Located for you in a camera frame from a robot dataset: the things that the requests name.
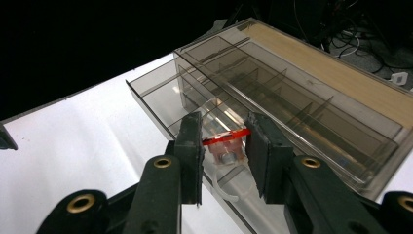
clear plastic organizer box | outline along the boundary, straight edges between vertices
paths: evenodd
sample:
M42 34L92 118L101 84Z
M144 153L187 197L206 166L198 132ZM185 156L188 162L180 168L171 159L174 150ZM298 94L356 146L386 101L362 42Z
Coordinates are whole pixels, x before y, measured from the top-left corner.
M203 137L242 128L249 111L266 114L293 143L295 154L320 157L353 190L370 191L387 163L412 148L411 131L272 53L251 36L257 24L263 25L248 19L175 50L173 60L129 83L135 99L169 139L193 111L202 112ZM214 167L206 156L209 180ZM218 181L228 193L240 194L253 178L239 165L222 170ZM252 196L257 197L253 193L232 206L241 214L250 214L250 206L272 212L258 197L251 202ZM259 229L265 222L260 218L249 225ZM275 231L266 226L270 229L261 231Z

black background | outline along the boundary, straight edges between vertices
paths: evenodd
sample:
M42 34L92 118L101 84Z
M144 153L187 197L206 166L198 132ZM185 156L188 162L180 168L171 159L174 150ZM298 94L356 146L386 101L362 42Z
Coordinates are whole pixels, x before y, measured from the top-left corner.
M11 1L0 6L0 120L134 69L206 33L235 1Z

screw hole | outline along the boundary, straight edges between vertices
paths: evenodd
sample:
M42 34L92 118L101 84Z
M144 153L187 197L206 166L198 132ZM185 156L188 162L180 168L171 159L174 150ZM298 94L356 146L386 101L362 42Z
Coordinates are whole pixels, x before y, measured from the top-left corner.
M94 204L94 195L82 194L70 201L67 205L67 211L73 214L84 212Z
M398 198L398 202L404 207L407 211L413 212L413 198L407 196L401 196Z
M309 167L309 168L319 168L321 166L321 163L319 160L313 159L313 158L304 158L301 160L301 163L304 164L304 166Z
M368 234L370 233L365 226L359 222L349 222L349 228L356 234Z
M160 158L154 162L155 167L157 168L167 168L172 164L172 161L169 158Z

red fuse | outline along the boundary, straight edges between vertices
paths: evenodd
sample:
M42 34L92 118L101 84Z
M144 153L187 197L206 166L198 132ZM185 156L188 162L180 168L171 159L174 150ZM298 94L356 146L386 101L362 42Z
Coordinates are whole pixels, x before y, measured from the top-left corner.
M242 137L249 135L249 129L239 129L210 136L203 140L214 157L216 165L228 165L244 159Z

white table surface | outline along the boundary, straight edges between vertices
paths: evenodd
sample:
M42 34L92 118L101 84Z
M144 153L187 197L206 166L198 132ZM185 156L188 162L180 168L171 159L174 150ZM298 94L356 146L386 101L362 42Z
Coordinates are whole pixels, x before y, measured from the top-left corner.
M167 140L125 80L171 59L160 58L5 125L19 150L0 151L0 233L35 233L75 191L98 189L111 197L139 181L145 162L162 154ZM384 191L413 192L412 168L410 153ZM242 233L204 186L202 206L183 206L182 228Z

